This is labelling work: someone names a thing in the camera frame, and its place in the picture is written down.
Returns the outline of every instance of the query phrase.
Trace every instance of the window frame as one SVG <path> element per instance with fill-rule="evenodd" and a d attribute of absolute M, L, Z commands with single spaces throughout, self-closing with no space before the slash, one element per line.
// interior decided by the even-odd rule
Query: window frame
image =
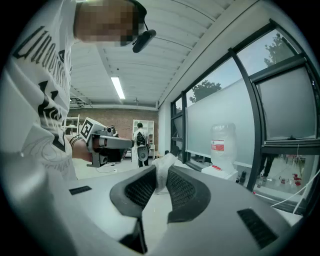
<path fill-rule="evenodd" d="M 182 101 L 182 111 L 176 114 L 176 102 L 181 99 Z M 181 92 L 181 94 L 173 101 L 171 102 L 171 145 L 170 148 L 172 149 L 173 146 L 177 145 L 177 142 L 182 142 L 182 149 L 181 149 L 181 155 L 178 155 L 178 159 L 185 163 L 187 160 L 186 155 L 186 95 L 184 92 Z M 173 137 L 175 134 L 176 126 L 175 126 L 175 119 L 182 118 L 182 137 Z"/>
<path fill-rule="evenodd" d="M 237 53 L 240 52 L 242 49 L 246 48 L 259 38 L 263 37 L 264 35 L 268 34 L 269 32 L 277 29 L 285 39 L 294 47 L 296 53 L 293 57 L 285 59 L 279 63 L 276 63 L 270 67 L 267 67 L 259 72 L 256 72 L 252 75 L 248 75 L 245 67 L 243 66 L 242 62 L 240 61 Z M 188 165 L 189 167 L 193 168 L 195 171 L 201 171 L 199 166 L 196 166 L 190 162 L 191 152 L 187 152 L 186 150 L 186 137 L 187 137 L 187 128 L 186 128 L 186 118 L 187 118 L 187 92 L 189 92 L 194 86 L 200 83 L 203 79 L 205 79 L 210 73 L 212 73 L 215 69 L 217 69 L 220 65 L 224 62 L 233 58 L 235 61 L 241 76 L 244 80 L 246 85 L 250 103 L 253 112 L 253 121 L 254 121 L 254 153 L 253 153 L 253 161 L 252 161 L 252 168 L 251 173 L 249 176 L 247 189 L 249 191 L 253 191 L 254 186 L 256 184 L 257 175 L 260 169 L 260 162 L 262 153 L 275 153 L 276 152 L 283 152 L 283 153 L 297 153 L 297 147 L 299 147 L 299 153 L 302 155 L 319 155 L 320 152 L 320 138 L 318 134 L 318 125 L 320 120 L 318 109 L 316 109 L 316 138 L 315 139 L 296 139 L 296 140 L 266 140 L 266 132 L 265 132 L 265 121 L 264 115 L 262 111 L 262 101 L 259 96 L 259 92 L 256 87 L 256 83 L 264 80 L 270 79 L 271 77 L 279 76 L 280 74 L 286 73 L 289 70 L 296 69 L 297 67 L 305 67 L 310 80 L 314 81 L 314 86 L 320 95 L 320 74 L 316 72 L 315 67 L 313 66 L 310 58 L 305 53 L 303 48 L 298 44 L 298 42 L 279 24 L 277 24 L 272 19 L 269 20 L 269 23 L 265 26 L 258 29 L 256 32 L 252 33 L 248 36 L 245 40 L 237 44 L 235 47 L 228 49 L 228 51 L 218 59 L 213 65 L 211 65 L 204 73 L 202 73 L 198 78 L 196 78 L 181 94 L 171 103 L 171 135 L 173 131 L 173 120 L 175 118 L 182 116 L 182 163 Z M 182 99 L 182 113 L 178 113 L 174 115 L 174 108 L 175 103 L 177 100 Z M 320 177 L 316 177 L 312 183 L 310 191 L 307 196 L 306 204 L 302 207 L 299 206 L 297 213 L 300 214 L 308 214 L 309 211 L 312 209 L 312 204 L 314 204 L 320 194 Z M 276 198 L 265 199 L 267 203 L 274 204 L 277 201 Z M 292 202 L 288 201 L 287 203 L 279 204 L 279 209 L 285 211 L 291 211 L 295 207 Z"/>

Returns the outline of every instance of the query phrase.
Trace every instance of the sky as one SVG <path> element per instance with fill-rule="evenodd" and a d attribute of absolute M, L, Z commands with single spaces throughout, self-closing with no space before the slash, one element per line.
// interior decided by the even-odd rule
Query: sky
<path fill-rule="evenodd" d="M 249 76 L 267 68 L 264 58 L 268 59 L 269 51 L 265 49 L 265 45 L 271 45 L 273 43 L 273 37 L 275 37 L 277 33 L 278 31 L 276 30 L 271 31 L 238 53 Z M 225 88 L 241 78 L 241 73 L 235 61 L 231 58 L 210 73 L 204 80 L 208 80 L 212 83 L 220 83 L 221 88 Z M 186 96 L 187 107 L 189 107 L 193 104 L 190 101 L 190 97 L 194 96 L 194 92 L 190 90 L 187 92 Z M 176 102 L 176 107 L 182 109 L 181 100 Z"/>

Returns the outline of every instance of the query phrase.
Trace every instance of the person in background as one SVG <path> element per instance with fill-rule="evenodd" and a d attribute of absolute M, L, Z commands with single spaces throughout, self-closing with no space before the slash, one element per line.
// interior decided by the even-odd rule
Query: person in background
<path fill-rule="evenodd" d="M 112 129 L 113 137 L 119 138 L 119 134 L 118 134 L 118 132 L 116 130 L 116 127 L 114 125 L 111 125 L 110 128 Z"/>
<path fill-rule="evenodd" d="M 137 126 L 138 126 L 138 130 L 136 130 L 134 132 L 133 140 L 134 140 L 135 144 L 137 144 L 137 136 L 140 133 L 144 137 L 145 145 L 148 148 L 148 153 L 149 153 L 149 148 L 150 148 L 149 134 L 148 134 L 147 130 L 144 129 L 144 126 L 142 125 L 142 123 L 139 122 L 137 124 Z M 144 166 L 148 166 L 149 165 L 148 159 L 145 160 L 143 163 L 144 163 Z M 139 167 L 142 167 L 143 163 L 142 163 L 142 161 L 140 161 L 140 159 L 138 160 Z"/>
<path fill-rule="evenodd" d="M 267 177 L 269 175 L 271 165 L 276 157 L 278 157 L 277 154 L 262 154 L 259 175 L 257 177 L 258 179 L 261 177 L 261 173 L 264 169 L 262 180 L 264 182 L 267 181 Z"/>

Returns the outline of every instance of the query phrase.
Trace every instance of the white plastic bottle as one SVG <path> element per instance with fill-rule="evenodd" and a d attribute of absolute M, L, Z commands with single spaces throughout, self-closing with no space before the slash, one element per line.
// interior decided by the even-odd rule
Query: white plastic bottle
<path fill-rule="evenodd" d="M 215 124 L 211 128 L 211 162 L 226 172 L 233 172 L 237 158 L 236 126 L 234 123 Z"/>

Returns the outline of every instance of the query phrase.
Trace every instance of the hand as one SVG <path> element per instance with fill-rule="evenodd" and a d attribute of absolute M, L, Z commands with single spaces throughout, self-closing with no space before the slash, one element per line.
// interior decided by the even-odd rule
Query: hand
<path fill-rule="evenodd" d="M 92 162 L 92 154 L 88 151 L 86 142 L 83 139 L 78 139 L 74 142 L 72 147 L 72 158 Z"/>

